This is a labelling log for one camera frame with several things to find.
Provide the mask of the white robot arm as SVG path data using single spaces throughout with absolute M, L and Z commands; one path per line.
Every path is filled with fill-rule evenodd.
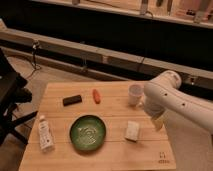
M 146 82 L 144 111 L 158 118 L 168 108 L 213 134 L 213 104 L 179 91 L 181 83 L 180 75 L 172 70 Z

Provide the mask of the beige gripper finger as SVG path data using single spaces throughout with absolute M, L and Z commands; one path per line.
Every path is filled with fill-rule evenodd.
M 159 131 L 163 127 L 164 117 L 161 116 L 161 117 L 158 117 L 158 118 L 154 118 L 153 119 L 153 124 L 155 126 L 155 130 Z

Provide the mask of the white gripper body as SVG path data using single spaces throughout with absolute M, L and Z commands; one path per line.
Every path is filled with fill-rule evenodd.
M 165 112 L 165 108 L 146 97 L 144 100 L 144 111 L 150 117 L 158 118 Z

